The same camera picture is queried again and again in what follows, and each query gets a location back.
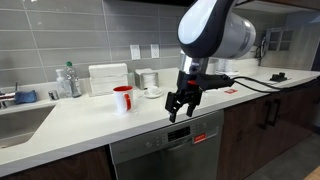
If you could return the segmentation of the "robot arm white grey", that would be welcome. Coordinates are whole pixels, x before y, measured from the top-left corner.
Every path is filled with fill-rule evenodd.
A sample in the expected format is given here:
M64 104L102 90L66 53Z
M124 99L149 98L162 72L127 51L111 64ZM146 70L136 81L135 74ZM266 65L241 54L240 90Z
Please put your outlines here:
M195 0L181 18L177 37L182 64L177 76L177 90L167 94L165 109L174 122L178 110L187 105L193 114L206 90L230 87L227 75L206 73L211 57L237 59L253 46L256 29L247 19L232 12L237 0Z

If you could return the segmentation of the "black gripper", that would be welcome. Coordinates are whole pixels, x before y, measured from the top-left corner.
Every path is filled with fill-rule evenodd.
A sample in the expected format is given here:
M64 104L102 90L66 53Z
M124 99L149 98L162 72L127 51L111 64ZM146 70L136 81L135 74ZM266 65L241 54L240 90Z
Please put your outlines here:
M186 115L191 117L194 109L200 104L202 91L195 82L196 75L180 70L177 78L177 91L167 94L165 109L169 111L169 120L174 123L179 109L188 104Z

